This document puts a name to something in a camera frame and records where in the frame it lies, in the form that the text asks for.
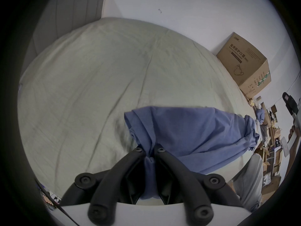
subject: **black screw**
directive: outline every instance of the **black screw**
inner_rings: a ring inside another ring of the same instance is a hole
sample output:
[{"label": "black screw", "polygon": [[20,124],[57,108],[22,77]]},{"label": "black screw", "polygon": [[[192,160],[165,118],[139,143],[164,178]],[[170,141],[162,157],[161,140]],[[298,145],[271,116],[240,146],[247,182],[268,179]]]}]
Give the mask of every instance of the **black screw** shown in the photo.
[{"label": "black screw", "polygon": [[82,177],[82,178],[80,179],[80,182],[81,182],[82,184],[88,184],[88,183],[91,182],[91,179],[90,179],[89,177]]},{"label": "black screw", "polygon": [[212,184],[218,184],[218,183],[219,183],[219,179],[213,177],[213,178],[210,178],[210,182],[211,182]]},{"label": "black screw", "polygon": [[164,148],[159,148],[158,150],[157,150],[157,152],[159,152],[159,153],[163,153],[163,152],[165,152],[166,150],[164,149]]},{"label": "black screw", "polygon": [[94,219],[100,221],[105,220],[108,216],[107,209],[103,206],[93,206],[91,213]]},{"label": "black screw", "polygon": [[194,217],[197,220],[212,218],[213,217],[212,208],[210,208],[209,206],[200,206],[194,211]]}]

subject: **human hand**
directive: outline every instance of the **human hand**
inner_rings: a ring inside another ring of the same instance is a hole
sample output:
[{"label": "human hand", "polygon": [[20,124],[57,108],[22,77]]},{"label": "human hand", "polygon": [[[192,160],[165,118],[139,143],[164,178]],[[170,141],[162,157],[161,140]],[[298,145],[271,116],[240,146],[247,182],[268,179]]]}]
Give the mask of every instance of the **human hand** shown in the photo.
[{"label": "human hand", "polygon": [[296,132],[297,138],[300,138],[300,129],[298,127],[292,126],[292,129],[290,129],[290,133],[288,135],[288,141],[290,141],[290,138],[292,137],[294,131]]}]

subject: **medical mask box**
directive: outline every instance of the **medical mask box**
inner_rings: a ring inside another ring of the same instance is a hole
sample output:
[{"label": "medical mask box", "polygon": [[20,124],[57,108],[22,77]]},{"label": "medical mask box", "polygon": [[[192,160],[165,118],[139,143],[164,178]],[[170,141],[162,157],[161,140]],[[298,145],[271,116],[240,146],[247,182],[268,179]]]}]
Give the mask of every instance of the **medical mask box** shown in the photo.
[{"label": "medical mask box", "polygon": [[236,33],[216,56],[249,99],[271,82],[267,58]]}]

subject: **wrinkled fabric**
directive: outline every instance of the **wrinkled fabric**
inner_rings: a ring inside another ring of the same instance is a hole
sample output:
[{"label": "wrinkled fabric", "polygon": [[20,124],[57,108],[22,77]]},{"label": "wrinkled fabric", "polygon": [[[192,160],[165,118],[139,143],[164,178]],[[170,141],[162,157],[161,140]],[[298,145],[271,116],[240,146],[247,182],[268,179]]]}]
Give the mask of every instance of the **wrinkled fabric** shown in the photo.
[{"label": "wrinkled fabric", "polygon": [[215,108],[143,107],[124,114],[130,134],[145,150],[143,199],[157,195],[153,149],[161,144],[190,171],[210,173],[257,145],[256,122]]},{"label": "wrinkled fabric", "polygon": [[264,121],[264,109],[257,109],[255,111],[256,118],[259,120],[259,124],[262,125]]}]

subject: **gray pants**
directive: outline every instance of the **gray pants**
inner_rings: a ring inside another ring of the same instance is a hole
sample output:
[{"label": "gray pants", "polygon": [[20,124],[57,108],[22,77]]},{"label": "gray pants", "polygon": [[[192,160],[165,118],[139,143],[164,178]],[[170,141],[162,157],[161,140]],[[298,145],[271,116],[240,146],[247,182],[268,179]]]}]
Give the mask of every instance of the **gray pants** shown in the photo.
[{"label": "gray pants", "polygon": [[236,194],[240,197],[243,206],[250,212],[255,211],[261,205],[262,177],[262,159],[255,153],[232,179]]}]

